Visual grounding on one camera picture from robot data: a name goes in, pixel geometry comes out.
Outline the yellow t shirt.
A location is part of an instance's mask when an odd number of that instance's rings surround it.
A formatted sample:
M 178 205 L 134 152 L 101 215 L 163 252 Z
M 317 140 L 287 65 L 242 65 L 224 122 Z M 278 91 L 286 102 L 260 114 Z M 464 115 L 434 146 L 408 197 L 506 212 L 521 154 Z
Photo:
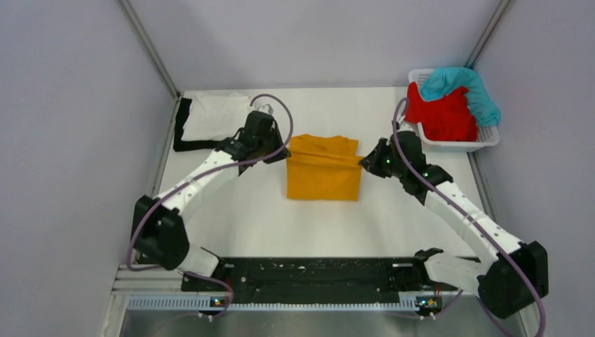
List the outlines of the yellow t shirt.
M 358 201 L 362 157 L 358 140 L 303 134 L 290 140 L 286 197 L 294 200 Z

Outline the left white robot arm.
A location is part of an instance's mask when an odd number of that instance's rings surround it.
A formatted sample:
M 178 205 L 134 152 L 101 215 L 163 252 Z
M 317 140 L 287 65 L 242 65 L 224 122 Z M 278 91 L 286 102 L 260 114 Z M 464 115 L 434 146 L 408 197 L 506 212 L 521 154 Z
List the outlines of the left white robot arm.
M 286 142 L 275 118 L 255 110 L 244 127 L 225 138 L 187 177 L 156 197 L 136 201 L 131 246 L 165 270 L 198 275 L 208 290 L 219 289 L 225 271 L 219 259 L 190 241 L 187 226 L 203 203 L 228 182 L 262 161 L 266 164 L 288 158 Z

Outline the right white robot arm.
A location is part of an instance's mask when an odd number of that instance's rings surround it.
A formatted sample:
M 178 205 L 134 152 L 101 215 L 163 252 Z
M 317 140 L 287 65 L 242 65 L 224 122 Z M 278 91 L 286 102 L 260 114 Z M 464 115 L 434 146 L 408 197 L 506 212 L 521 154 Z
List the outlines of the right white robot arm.
M 441 218 L 475 253 L 476 260 L 443 249 L 418 251 L 411 279 L 420 289 L 438 283 L 476 296 L 494 316 L 505 319 L 549 293 L 548 257 L 537 241 L 508 233 L 472 203 L 443 168 L 427 163 L 420 139 L 399 131 L 381 138 L 360 166 L 380 178 L 397 178 L 404 191 Z

